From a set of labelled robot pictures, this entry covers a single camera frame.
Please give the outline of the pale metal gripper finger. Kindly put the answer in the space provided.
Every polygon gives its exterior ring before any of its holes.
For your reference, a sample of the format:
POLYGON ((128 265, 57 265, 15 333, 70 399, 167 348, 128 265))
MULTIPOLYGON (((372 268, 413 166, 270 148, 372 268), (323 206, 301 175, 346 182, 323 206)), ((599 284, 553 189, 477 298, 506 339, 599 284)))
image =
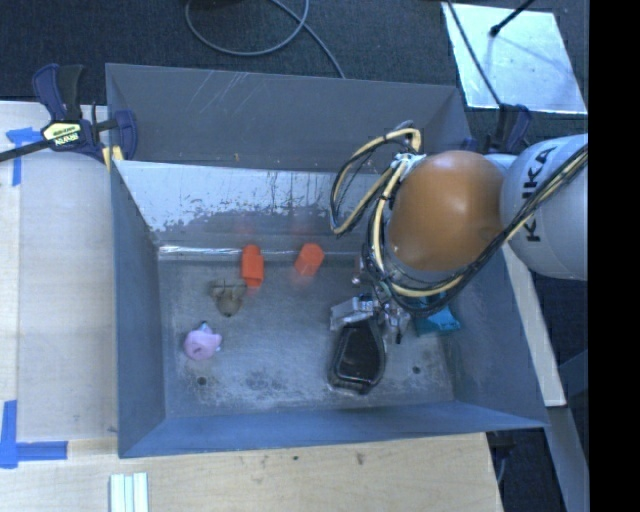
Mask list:
POLYGON ((338 331, 344 325, 353 322, 353 318, 358 314, 358 300, 349 299, 330 308, 329 328, 331 331, 338 331))

